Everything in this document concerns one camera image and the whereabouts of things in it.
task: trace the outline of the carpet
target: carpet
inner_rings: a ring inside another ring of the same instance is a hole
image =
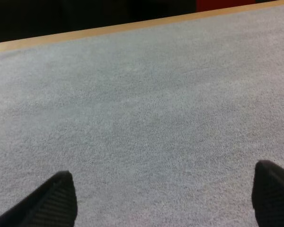
[[[0,53],[0,214],[60,170],[76,227],[256,227],[284,167],[284,6]]]

